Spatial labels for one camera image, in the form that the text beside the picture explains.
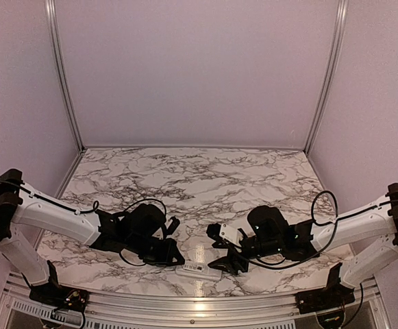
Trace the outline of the right aluminium corner post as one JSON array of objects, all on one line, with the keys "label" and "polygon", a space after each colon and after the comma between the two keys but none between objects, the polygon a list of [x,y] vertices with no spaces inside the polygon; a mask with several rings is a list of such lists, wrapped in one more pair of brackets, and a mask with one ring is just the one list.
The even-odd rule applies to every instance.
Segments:
[{"label": "right aluminium corner post", "polygon": [[329,51],[321,92],[319,94],[319,98],[316,103],[313,120],[303,149],[303,152],[307,157],[310,156],[310,153],[314,147],[317,134],[319,133],[321,121],[323,115],[325,114],[327,102],[329,99],[329,94],[334,81],[335,72],[336,69],[338,68],[340,53],[343,46],[343,38],[345,34],[345,25],[347,20],[348,7],[349,7],[348,0],[338,1],[336,19],[332,35],[332,43]]}]

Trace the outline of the left aluminium corner post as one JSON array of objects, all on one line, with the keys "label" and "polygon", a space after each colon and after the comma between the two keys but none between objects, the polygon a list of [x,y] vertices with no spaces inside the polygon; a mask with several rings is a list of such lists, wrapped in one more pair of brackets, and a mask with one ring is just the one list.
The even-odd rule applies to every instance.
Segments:
[{"label": "left aluminium corner post", "polygon": [[69,84],[66,76],[66,69],[64,65],[64,58],[62,54],[62,47],[60,44],[60,34],[58,27],[58,19],[56,14],[56,3],[54,0],[46,0],[45,1],[45,9],[47,14],[47,21],[49,25],[49,33],[52,44],[53,57],[55,62],[55,69],[58,74],[58,83],[60,87],[60,91],[62,94],[62,98],[64,101],[64,107],[66,111],[66,115],[69,121],[71,134],[73,135],[73,140],[75,142],[76,148],[79,153],[82,153],[85,150],[84,143],[82,140],[82,135],[80,133],[76,114],[74,111],[73,101],[71,97],[71,92],[69,89]]}]

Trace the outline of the aluminium corner post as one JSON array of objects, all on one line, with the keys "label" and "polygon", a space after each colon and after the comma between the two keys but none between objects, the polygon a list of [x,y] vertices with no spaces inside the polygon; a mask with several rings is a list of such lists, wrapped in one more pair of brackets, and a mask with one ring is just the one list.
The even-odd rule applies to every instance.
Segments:
[{"label": "aluminium corner post", "polygon": [[55,69],[58,74],[58,83],[60,87],[60,91],[62,94],[62,98],[64,101],[64,107],[66,111],[66,115],[69,121],[71,134],[73,135],[73,140],[75,142],[76,148],[79,153],[82,153],[85,150],[84,143],[82,140],[82,135],[80,133],[76,114],[74,111],[73,101],[71,97],[71,92],[69,89],[69,84],[66,76],[66,69],[64,65],[64,58],[62,54],[62,47],[60,44],[60,34],[58,27],[58,19],[56,14],[56,3],[54,0],[46,0],[45,1],[45,9],[47,14],[47,21],[49,25],[49,33],[52,44],[53,57],[55,62]]},{"label": "aluminium corner post", "polygon": [[314,147],[317,134],[319,133],[321,121],[323,115],[325,114],[327,102],[329,99],[329,94],[334,81],[335,72],[336,69],[338,68],[340,53],[343,46],[343,38],[345,34],[345,25],[347,20],[348,7],[349,7],[348,0],[338,1],[336,19],[332,35],[332,43],[329,51],[321,92],[319,94],[319,98],[316,103],[313,120],[303,149],[303,152],[307,157],[310,156],[310,153]]}]

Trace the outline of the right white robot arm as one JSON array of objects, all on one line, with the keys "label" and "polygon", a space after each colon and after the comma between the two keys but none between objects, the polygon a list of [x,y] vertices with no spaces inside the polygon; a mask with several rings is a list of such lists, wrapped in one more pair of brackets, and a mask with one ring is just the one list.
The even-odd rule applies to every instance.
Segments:
[{"label": "right white robot arm", "polygon": [[209,268],[234,276],[245,273],[249,265],[281,271],[304,264],[327,250],[375,238],[374,244],[346,263],[338,266],[326,287],[319,291],[319,301],[333,307],[353,290],[386,265],[398,259],[398,183],[374,202],[334,219],[318,223],[314,218],[289,224],[276,207],[257,206],[247,215],[253,230],[248,236],[242,229],[226,224],[210,224],[207,235],[213,247],[226,249],[224,257],[208,263]]}]

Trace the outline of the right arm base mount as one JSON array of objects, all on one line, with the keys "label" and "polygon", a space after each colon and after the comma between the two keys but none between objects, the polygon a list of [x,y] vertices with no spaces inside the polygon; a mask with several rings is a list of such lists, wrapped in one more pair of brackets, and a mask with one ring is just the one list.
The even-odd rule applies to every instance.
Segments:
[{"label": "right arm base mount", "polygon": [[296,294],[295,298],[300,314],[328,310],[356,300],[353,294],[354,288],[348,288],[341,284],[340,268],[342,265],[342,263],[338,263],[330,269],[325,287]]}]

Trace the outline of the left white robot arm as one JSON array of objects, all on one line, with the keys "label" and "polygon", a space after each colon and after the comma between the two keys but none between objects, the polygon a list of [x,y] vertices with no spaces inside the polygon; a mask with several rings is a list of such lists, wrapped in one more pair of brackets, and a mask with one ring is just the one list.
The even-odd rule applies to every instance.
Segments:
[{"label": "left white robot arm", "polygon": [[185,263],[171,237],[179,220],[167,217],[161,201],[140,200],[114,213],[94,202],[83,210],[37,191],[23,181],[21,171],[10,169],[0,176],[0,252],[52,305],[66,299],[66,290],[53,277],[53,267],[19,232],[20,224],[67,236],[103,252],[120,254],[127,250],[146,265],[174,267]]}]

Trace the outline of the white remote control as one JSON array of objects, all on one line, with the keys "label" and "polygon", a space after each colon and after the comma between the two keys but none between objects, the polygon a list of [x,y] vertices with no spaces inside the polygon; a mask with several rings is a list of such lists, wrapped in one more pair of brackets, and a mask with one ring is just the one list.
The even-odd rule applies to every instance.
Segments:
[{"label": "white remote control", "polygon": [[176,266],[175,273],[179,276],[210,281],[219,281],[222,277],[221,270],[211,269],[205,263],[193,261],[186,261],[183,265]]}]

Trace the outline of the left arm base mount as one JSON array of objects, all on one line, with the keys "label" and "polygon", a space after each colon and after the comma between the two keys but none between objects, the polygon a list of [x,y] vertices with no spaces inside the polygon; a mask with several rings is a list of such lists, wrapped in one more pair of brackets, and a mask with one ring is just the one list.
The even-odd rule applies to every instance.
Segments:
[{"label": "left arm base mount", "polygon": [[88,302],[89,292],[85,289],[64,286],[58,282],[58,275],[51,261],[47,261],[49,278],[44,284],[30,288],[29,298],[33,301],[54,306],[55,310],[73,310],[83,313]]}]

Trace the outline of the front aluminium rail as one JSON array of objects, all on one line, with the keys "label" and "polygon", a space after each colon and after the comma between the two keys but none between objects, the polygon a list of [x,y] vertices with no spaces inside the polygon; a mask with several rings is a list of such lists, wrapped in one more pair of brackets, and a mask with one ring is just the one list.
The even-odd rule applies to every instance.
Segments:
[{"label": "front aluminium rail", "polygon": [[301,313],[304,301],[291,292],[238,297],[180,297],[88,292],[83,315],[29,298],[18,273],[11,273],[0,298],[0,328],[318,328],[343,320],[347,328],[390,328],[374,280],[357,290],[355,302],[319,312]]}]

